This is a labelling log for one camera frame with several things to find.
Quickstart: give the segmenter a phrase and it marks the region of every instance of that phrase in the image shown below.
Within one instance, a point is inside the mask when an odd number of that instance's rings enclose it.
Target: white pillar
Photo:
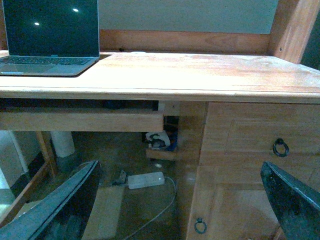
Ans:
[[[70,131],[51,131],[51,136],[58,158],[65,158],[75,153],[74,140]]]

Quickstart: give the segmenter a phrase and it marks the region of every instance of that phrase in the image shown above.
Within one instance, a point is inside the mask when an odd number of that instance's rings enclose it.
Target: small box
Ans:
[[[161,171],[128,176],[129,189],[140,189],[165,184],[165,176]]]

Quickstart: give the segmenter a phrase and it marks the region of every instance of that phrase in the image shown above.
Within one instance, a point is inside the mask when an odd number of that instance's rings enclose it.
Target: metal ring pull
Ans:
[[[285,152],[284,153],[280,153],[277,150],[277,146],[278,145],[283,145],[285,148]],[[285,143],[285,141],[282,138],[278,138],[275,143],[273,144],[273,152],[275,155],[277,155],[278,157],[284,158],[289,154],[289,147],[288,145]]]
[[[204,226],[203,231],[199,231],[199,229],[197,228],[197,225],[198,225],[198,224],[203,224],[203,226]],[[199,217],[199,218],[196,220],[196,222],[195,222],[195,224],[194,224],[194,230],[196,231],[197,234],[205,234],[205,233],[206,233],[206,231],[207,231],[207,224],[206,224],[204,221],[202,221],[202,218],[201,218],[201,217]]]

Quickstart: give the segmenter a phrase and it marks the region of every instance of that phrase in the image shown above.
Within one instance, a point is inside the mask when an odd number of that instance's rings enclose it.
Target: power cord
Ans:
[[[174,187],[174,196],[170,202],[170,204],[165,207],[165,209],[163,209],[157,216],[155,216],[154,218],[152,218],[150,221],[148,221],[146,224],[144,224],[142,227],[140,227],[137,231],[131,233],[129,236],[126,236],[123,240],[128,240],[129,238],[133,237],[134,235],[136,235],[140,230],[144,229],[147,225],[149,225],[150,223],[152,223],[154,220],[156,220],[159,216],[161,216],[168,208],[171,207],[171,205],[174,203],[175,199],[176,199],[176,195],[177,195],[177,188],[175,185],[175,182],[172,180],[171,177],[165,176],[164,178],[169,179]]]

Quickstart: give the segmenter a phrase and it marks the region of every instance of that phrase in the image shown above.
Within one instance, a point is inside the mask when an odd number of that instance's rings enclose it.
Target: wall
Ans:
[[[9,187],[24,173],[9,131],[0,131],[0,169]]]
[[[0,131],[0,189],[11,188],[40,151],[35,132]]]
[[[108,30],[269,34],[278,0],[99,0]]]
[[[41,151],[34,131],[12,132],[21,149],[22,157],[26,165],[29,165]]]

